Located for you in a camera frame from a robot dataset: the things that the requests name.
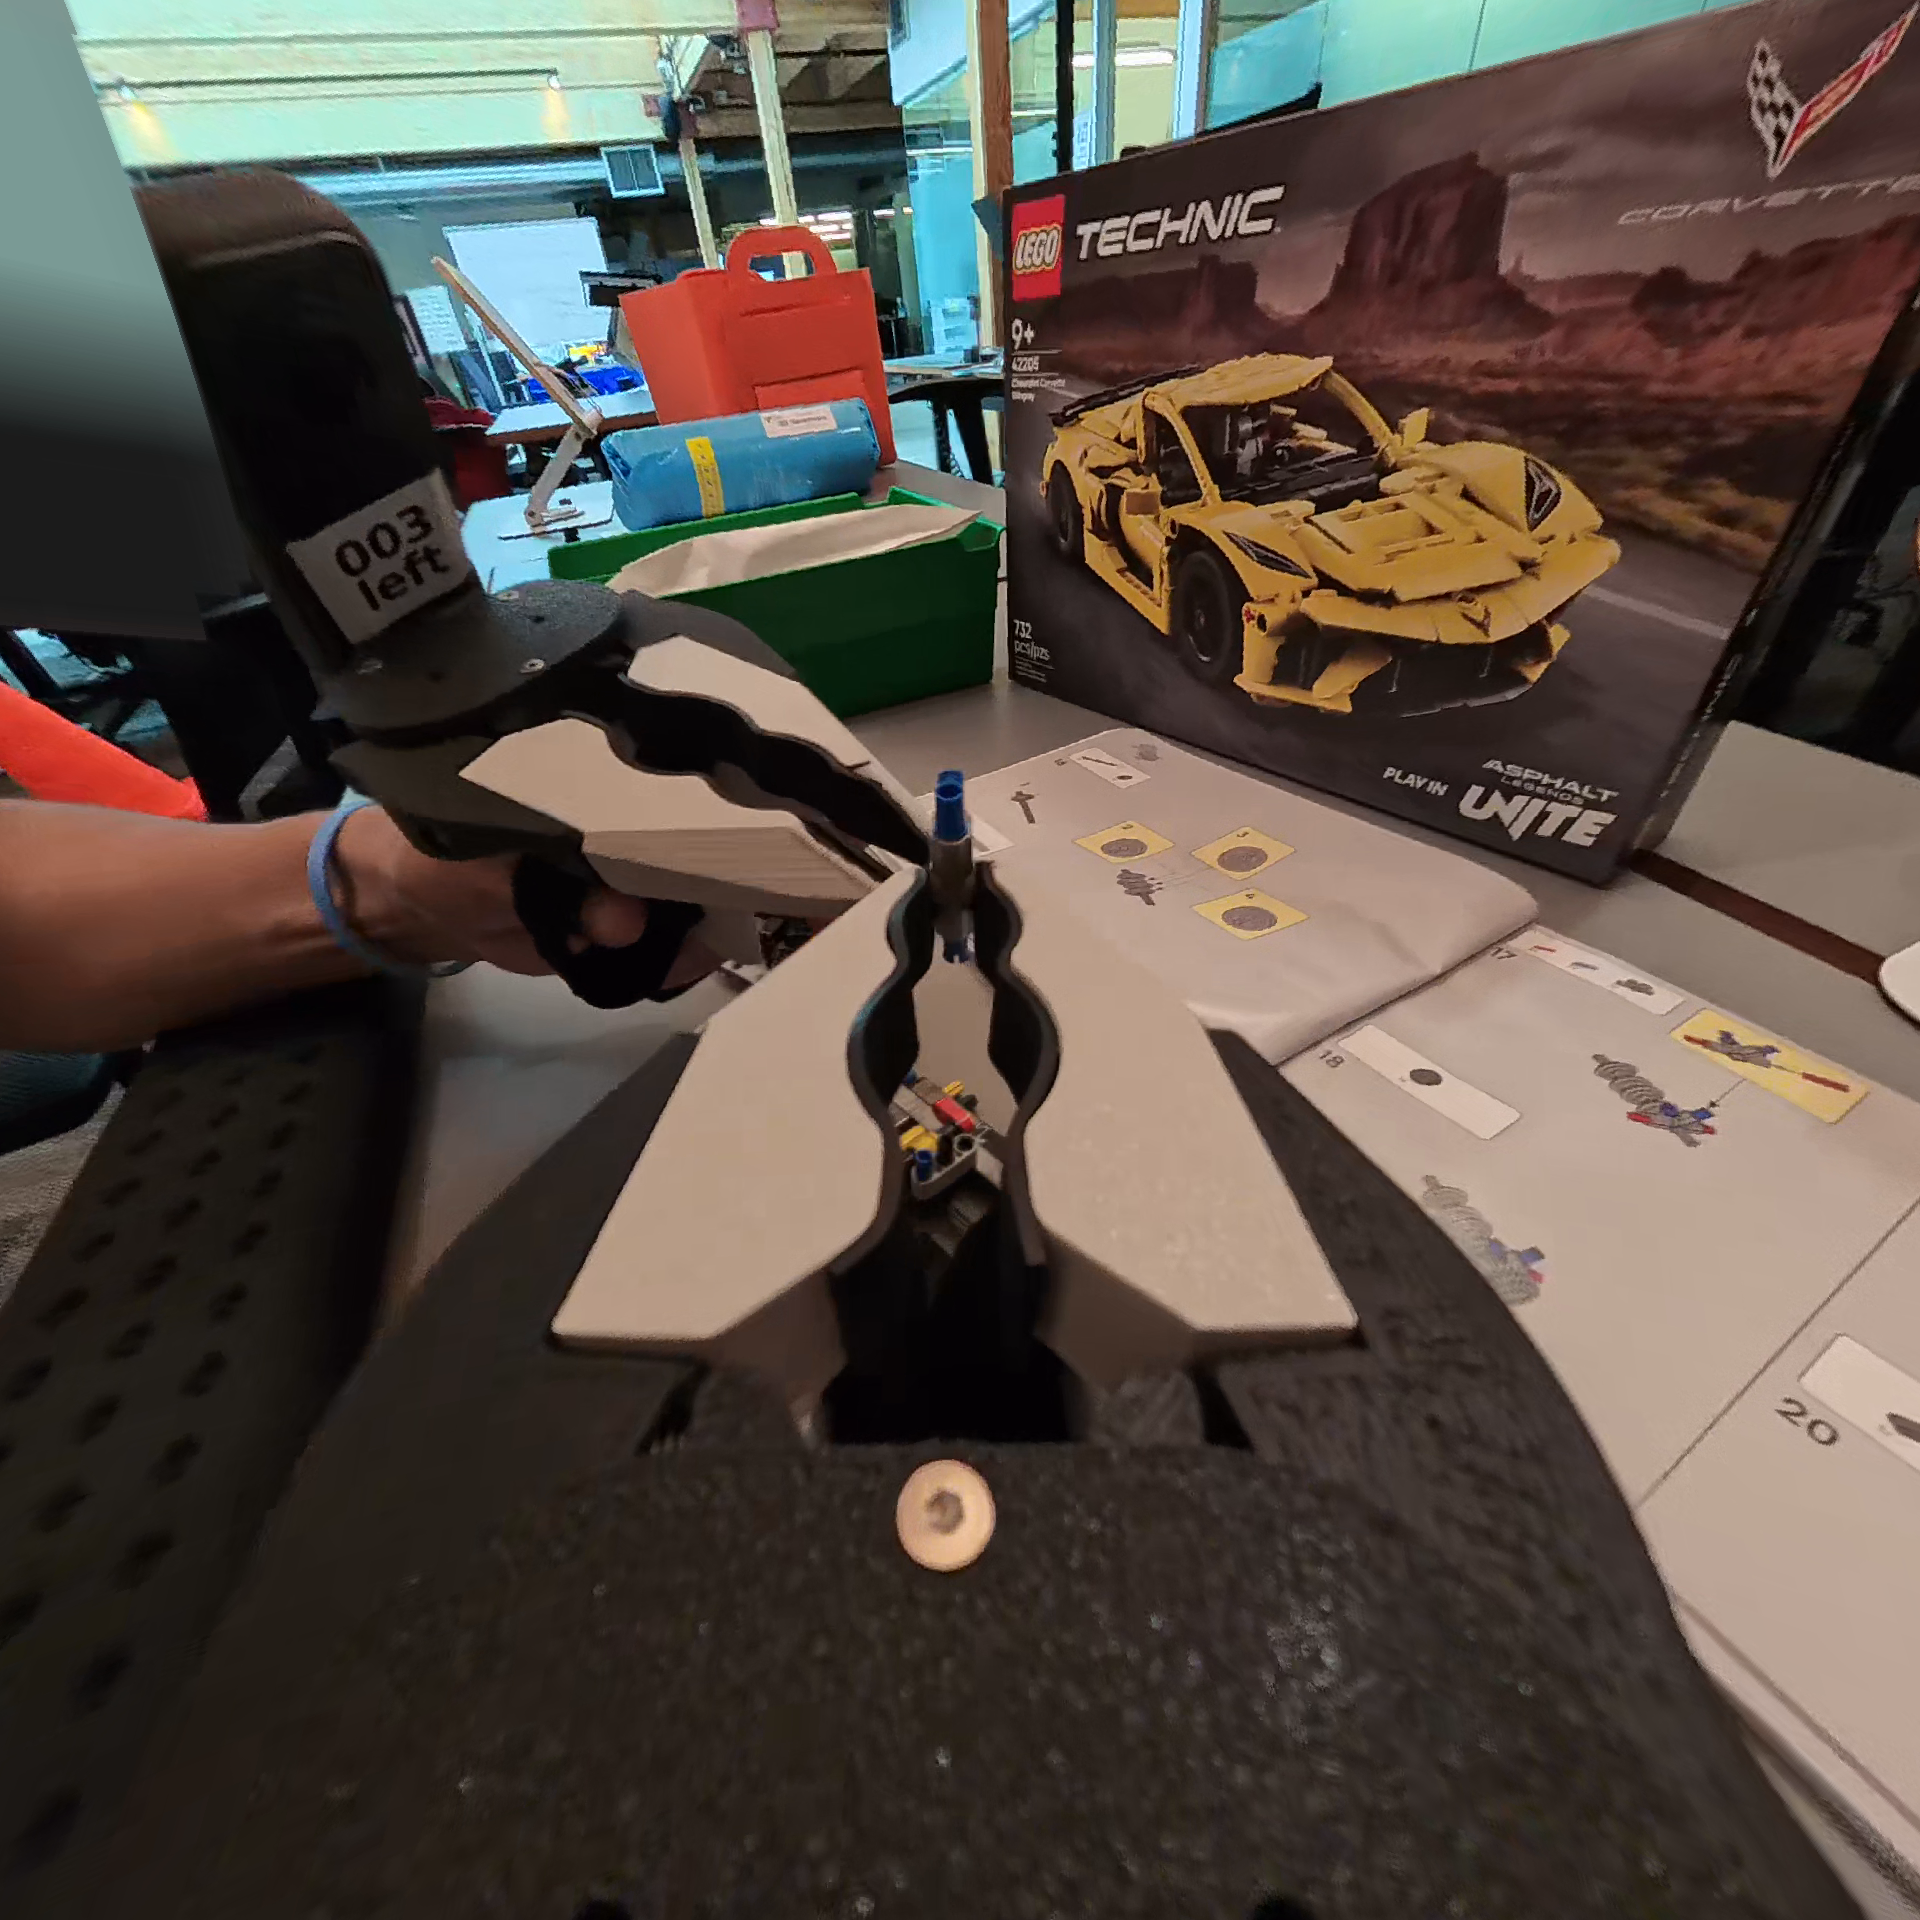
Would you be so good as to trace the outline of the person's left forearm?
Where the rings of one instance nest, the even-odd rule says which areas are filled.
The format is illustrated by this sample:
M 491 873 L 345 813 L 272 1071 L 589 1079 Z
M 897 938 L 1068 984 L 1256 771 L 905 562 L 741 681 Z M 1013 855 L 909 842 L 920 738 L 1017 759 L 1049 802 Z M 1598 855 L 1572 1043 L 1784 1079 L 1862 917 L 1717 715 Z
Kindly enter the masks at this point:
M 128 1049 L 369 976 L 309 893 L 318 826 L 4 801 L 4 1049 Z

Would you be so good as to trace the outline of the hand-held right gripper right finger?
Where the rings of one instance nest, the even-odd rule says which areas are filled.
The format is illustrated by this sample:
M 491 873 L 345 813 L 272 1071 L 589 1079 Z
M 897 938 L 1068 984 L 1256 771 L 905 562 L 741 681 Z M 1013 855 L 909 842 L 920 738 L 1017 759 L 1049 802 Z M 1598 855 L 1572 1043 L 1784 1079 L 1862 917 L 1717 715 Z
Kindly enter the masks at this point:
M 1348 1344 L 1360 1328 L 1200 1017 L 1049 888 L 976 879 L 1001 1161 L 1039 1343 L 1084 1385 Z

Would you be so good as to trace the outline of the lego chassis assembly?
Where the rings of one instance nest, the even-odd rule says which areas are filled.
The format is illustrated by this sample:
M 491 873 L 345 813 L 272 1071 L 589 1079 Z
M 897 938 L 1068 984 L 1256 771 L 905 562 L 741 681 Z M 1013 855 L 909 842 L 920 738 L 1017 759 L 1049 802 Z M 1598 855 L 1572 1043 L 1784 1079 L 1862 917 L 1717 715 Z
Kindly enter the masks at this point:
M 964 1082 L 912 1071 L 889 1105 L 902 1166 L 902 1200 L 916 1242 L 953 1258 L 987 1218 L 1001 1189 L 1001 1136 Z

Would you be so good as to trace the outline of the orange carry bag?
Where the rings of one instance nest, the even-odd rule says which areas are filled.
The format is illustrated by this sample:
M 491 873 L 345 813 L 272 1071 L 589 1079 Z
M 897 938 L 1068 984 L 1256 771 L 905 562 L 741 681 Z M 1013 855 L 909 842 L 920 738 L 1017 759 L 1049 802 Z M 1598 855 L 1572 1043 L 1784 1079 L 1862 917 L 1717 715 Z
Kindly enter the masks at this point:
M 838 271 L 806 226 L 741 233 L 716 271 L 622 295 L 661 425 L 864 401 L 895 461 L 872 278 Z

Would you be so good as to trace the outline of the blue wristband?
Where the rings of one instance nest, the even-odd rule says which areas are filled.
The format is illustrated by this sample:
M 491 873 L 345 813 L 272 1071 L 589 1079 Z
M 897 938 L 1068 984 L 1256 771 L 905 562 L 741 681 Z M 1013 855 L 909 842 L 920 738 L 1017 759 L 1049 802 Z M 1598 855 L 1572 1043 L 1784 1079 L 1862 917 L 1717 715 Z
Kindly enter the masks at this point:
M 319 923 L 342 953 L 348 953 L 355 963 L 363 965 L 374 974 L 406 978 L 447 978 L 464 974 L 472 963 L 399 960 L 396 953 L 367 943 L 345 913 L 341 899 L 341 877 L 336 869 L 339 847 L 349 818 L 363 810 L 369 810 L 373 805 L 373 799 L 355 791 L 351 787 L 345 790 L 345 793 L 333 802 L 333 807 L 319 818 L 319 826 L 309 839 L 303 855 L 303 882 L 310 896 L 310 906 L 319 914 Z

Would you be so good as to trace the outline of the green plastic bin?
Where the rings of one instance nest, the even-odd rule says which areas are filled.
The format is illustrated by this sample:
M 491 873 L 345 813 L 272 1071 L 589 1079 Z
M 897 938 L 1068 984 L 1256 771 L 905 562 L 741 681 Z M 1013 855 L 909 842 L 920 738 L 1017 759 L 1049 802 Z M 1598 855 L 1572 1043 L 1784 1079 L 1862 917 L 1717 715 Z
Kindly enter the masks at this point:
M 900 504 L 956 507 L 897 487 L 879 499 L 822 497 L 560 544 L 547 573 L 552 582 L 608 585 L 631 560 L 694 535 Z M 932 701 L 987 683 L 993 672 L 1004 529 L 974 515 L 976 527 L 937 544 L 655 601 L 705 609 L 745 626 L 844 719 Z

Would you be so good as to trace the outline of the white paper bag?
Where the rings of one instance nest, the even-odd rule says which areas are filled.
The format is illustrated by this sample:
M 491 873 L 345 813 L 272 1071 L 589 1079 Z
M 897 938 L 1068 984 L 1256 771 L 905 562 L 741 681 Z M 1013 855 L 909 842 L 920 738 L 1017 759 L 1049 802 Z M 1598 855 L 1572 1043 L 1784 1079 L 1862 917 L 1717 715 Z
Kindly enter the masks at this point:
M 937 544 L 976 525 L 974 512 L 944 504 L 860 504 L 838 515 L 693 535 L 631 560 L 612 575 L 608 585 L 612 593 L 687 597 Z

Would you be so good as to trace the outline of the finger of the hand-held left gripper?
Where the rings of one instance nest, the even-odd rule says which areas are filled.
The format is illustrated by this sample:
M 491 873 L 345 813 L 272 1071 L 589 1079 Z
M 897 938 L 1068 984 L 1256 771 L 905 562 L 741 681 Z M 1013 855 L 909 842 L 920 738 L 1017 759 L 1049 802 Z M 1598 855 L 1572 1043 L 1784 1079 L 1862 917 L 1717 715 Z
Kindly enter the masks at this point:
M 502 736 L 462 777 L 574 831 L 587 867 L 628 896 L 829 919 L 897 873 L 889 855 L 841 850 L 788 807 L 745 807 L 700 775 L 628 766 L 582 719 Z
M 638 649 L 617 707 L 643 771 L 700 777 L 723 801 L 784 810 L 846 849 L 931 864 L 927 833 L 897 783 L 777 665 L 669 637 Z

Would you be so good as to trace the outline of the blue plastic roll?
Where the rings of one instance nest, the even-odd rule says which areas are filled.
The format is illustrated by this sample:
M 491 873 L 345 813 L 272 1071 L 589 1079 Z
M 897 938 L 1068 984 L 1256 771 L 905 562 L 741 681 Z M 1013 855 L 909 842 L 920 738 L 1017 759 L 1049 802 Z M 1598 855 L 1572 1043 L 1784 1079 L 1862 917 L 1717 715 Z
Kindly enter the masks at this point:
M 860 399 L 628 429 L 599 451 L 615 518 L 632 534 L 861 495 L 881 464 Z

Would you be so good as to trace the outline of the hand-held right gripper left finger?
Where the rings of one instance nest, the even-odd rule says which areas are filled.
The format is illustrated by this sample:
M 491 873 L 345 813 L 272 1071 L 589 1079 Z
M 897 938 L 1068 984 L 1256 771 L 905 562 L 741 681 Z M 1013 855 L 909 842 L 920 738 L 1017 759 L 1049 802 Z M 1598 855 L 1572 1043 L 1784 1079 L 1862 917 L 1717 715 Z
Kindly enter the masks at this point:
M 848 1360 L 832 1301 L 902 1189 L 926 873 L 905 869 L 713 1015 L 551 1322 L 567 1352 L 694 1360 L 788 1409 Z

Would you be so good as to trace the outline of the lego instruction booklet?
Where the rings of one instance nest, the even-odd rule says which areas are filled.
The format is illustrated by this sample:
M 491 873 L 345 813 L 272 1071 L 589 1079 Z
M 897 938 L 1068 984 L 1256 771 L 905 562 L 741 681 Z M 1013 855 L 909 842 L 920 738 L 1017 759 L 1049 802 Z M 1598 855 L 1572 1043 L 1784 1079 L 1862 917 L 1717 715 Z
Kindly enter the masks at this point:
M 1763 1760 L 1915 1917 L 1915 1101 L 1131 728 L 968 771 L 967 813 L 1471 1261 Z

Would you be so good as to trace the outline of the person's left hand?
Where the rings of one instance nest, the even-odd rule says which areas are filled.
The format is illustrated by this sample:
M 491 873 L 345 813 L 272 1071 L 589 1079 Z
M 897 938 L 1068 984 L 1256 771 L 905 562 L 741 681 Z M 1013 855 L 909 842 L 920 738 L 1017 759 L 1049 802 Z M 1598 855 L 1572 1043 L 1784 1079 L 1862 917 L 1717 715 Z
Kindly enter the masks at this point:
M 403 965 L 491 965 L 519 976 L 548 976 L 511 899 L 517 859 L 486 855 L 446 862 L 413 849 L 381 807 L 342 817 L 326 857 L 326 893 L 342 923 L 367 949 Z M 589 889 L 569 953 L 632 949 L 647 909 L 606 888 Z M 687 936 L 663 987 L 675 998 L 723 968 L 696 936 Z

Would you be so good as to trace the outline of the orange grey striped pole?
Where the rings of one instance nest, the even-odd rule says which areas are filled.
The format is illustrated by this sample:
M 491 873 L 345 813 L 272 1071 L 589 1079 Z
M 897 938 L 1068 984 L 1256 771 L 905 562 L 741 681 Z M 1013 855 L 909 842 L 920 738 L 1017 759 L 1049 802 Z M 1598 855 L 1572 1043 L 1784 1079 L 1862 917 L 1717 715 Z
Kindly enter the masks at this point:
M 192 779 L 165 775 L 7 681 L 3 683 L 3 775 L 30 801 L 180 823 L 208 818 Z

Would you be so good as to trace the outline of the lego set box yellow car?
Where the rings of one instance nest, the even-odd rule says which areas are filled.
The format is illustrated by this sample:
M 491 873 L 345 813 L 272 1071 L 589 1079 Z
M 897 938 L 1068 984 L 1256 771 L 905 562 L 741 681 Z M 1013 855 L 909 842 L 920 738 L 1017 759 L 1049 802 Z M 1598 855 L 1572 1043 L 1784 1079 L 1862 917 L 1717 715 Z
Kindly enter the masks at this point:
M 1606 882 L 1915 323 L 1915 5 L 1744 5 L 1024 183 L 1009 681 Z

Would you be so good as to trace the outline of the grey lego connector blue pins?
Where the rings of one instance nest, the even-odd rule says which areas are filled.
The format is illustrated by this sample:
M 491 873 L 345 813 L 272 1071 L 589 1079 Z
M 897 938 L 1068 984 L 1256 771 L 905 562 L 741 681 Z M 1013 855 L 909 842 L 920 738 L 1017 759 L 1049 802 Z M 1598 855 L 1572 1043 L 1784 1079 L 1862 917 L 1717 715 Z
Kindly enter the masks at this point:
M 972 958 L 976 853 L 963 771 L 941 771 L 932 787 L 927 893 L 941 955 L 951 965 L 964 965 Z

